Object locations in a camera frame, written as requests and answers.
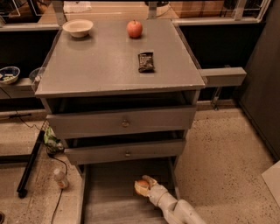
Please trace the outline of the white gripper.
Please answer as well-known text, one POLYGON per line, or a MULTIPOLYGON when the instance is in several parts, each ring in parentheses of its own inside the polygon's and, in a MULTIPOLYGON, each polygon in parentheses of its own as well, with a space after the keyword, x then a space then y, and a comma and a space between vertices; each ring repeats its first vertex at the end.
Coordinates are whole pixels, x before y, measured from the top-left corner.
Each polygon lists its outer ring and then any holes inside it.
POLYGON ((144 197, 148 197, 150 202, 154 206, 158 206, 160 199, 165 193, 168 192, 168 190, 163 185, 158 185, 158 182, 154 178, 148 175, 143 175, 142 178, 143 180, 148 182, 149 186, 147 188, 141 187, 135 182, 134 187, 136 193, 144 197))

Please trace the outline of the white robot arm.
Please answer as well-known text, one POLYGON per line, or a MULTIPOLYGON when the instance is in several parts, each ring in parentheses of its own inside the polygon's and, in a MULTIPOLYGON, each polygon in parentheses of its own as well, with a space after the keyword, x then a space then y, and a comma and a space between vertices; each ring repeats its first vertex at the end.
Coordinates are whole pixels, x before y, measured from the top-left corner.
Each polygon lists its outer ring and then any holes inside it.
POLYGON ((206 224, 195 209, 184 199, 174 198, 154 178, 143 175, 134 184, 136 192, 159 207, 168 224, 206 224))

